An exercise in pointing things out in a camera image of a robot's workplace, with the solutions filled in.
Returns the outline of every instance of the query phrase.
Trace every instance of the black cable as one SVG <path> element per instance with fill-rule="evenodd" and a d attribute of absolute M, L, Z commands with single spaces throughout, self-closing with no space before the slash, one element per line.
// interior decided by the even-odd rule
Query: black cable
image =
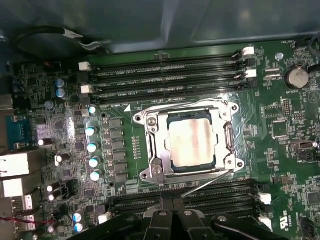
<path fill-rule="evenodd" d="M 82 48 L 85 48 L 87 45 L 92 45 L 94 43 L 98 44 L 98 42 L 92 41 L 90 38 L 80 35 L 74 31 L 68 30 L 63 27 L 56 27 L 56 26 L 34 26 L 30 27 L 27 29 L 24 29 L 22 32 L 19 34 L 15 35 L 11 40 L 10 40 L 10 47 L 15 50 L 17 53 L 21 54 L 24 58 L 32 61 L 39 61 L 40 58 L 36 56 L 33 53 L 27 52 L 19 48 L 19 44 L 21 41 L 24 39 L 38 35 L 38 34 L 57 34 L 57 35 L 62 35 L 66 38 L 73 39 L 77 41 Z M 90 51 L 95 51 L 101 53 L 101 47 L 97 47 L 95 49 L 90 49 Z"/>
<path fill-rule="evenodd" d="M 312 46 L 316 40 L 320 40 L 320 32 L 313 36 L 313 38 L 308 42 L 308 49 L 314 56 L 320 58 L 320 52 Z"/>

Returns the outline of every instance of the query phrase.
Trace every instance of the motherboard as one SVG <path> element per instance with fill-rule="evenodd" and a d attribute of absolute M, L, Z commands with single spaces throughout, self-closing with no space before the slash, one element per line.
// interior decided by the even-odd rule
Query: motherboard
<path fill-rule="evenodd" d="M 47 221 L 9 222 L 19 239 L 66 240 L 117 215 L 143 217 L 160 192 L 185 194 L 224 173 L 185 196 L 186 208 L 320 239 L 320 64 L 305 40 L 9 68 L 8 148 L 27 154 L 23 174 L 37 164 L 41 181 L 4 197 L 41 199 L 17 216 Z M 22 174 L 2 159 L 1 177 Z"/>

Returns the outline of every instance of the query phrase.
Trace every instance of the red wire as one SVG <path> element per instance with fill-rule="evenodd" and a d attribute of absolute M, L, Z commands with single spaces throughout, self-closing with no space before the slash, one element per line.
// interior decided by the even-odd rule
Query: red wire
<path fill-rule="evenodd" d="M 55 220 L 49 220 L 49 221 L 29 221 L 29 220 L 23 220 L 20 218 L 15 218 L 15 217 L 0 217 L 0 220 L 3 221 L 14 221 L 16 223 L 23 223 L 23 224 L 36 224 L 36 225 L 43 225 L 43 224 L 51 224 Z"/>

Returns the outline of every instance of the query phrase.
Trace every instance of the cable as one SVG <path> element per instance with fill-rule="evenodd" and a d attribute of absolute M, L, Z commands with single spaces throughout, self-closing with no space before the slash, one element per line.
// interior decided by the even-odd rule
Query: cable
<path fill-rule="evenodd" d="M 313 36 L 313 38 L 311 38 L 311 40 L 308 42 L 308 49 L 309 51 L 316 56 L 317 58 L 320 58 L 320 52 L 312 47 L 312 44 L 316 41 L 316 40 L 320 40 L 320 32 L 318 32 L 315 36 Z"/>
<path fill-rule="evenodd" d="M 0 217 L 0 220 L 6 221 L 6 222 L 16 222 L 16 223 L 23 223 L 23 224 L 36 224 L 36 225 L 44 225 L 44 224 L 52 224 L 56 222 L 56 220 L 48 220 L 48 221 L 29 221 L 29 220 L 23 220 L 16 217 Z"/>
<path fill-rule="evenodd" d="M 98 41 L 93 41 L 90 38 L 80 35 L 74 31 L 68 30 L 63 27 L 56 27 L 56 26 L 34 26 L 27 29 L 24 29 L 19 34 L 15 35 L 10 40 L 10 47 L 13 48 L 16 52 L 21 54 L 23 57 L 29 60 L 38 61 L 40 60 L 39 57 L 37 57 L 35 54 L 32 54 L 30 52 L 24 51 L 21 48 L 19 48 L 19 44 L 24 39 L 38 35 L 38 34 L 58 34 L 62 35 L 66 38 L 73 39 L 77 41 L 78 44 L 81 45 L 83 49 L 86 49 L 87 51 L 95 51 L 97 53 L 108 53 L 105 49 L 102 48 L 102 44 Z"/>

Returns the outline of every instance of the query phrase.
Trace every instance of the cpu socket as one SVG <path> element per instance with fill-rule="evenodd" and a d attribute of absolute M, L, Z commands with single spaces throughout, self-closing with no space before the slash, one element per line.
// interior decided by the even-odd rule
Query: cpu socket
<path fill-rule="evenodd" d="M 236 158 L 232 115 L 236 103 L 207 98 L 198 102 L 157 105 L 134 115 L 143 125 L 149 168 L 144 182 L 159 185 L 214 179 L 245 165 Z"/>

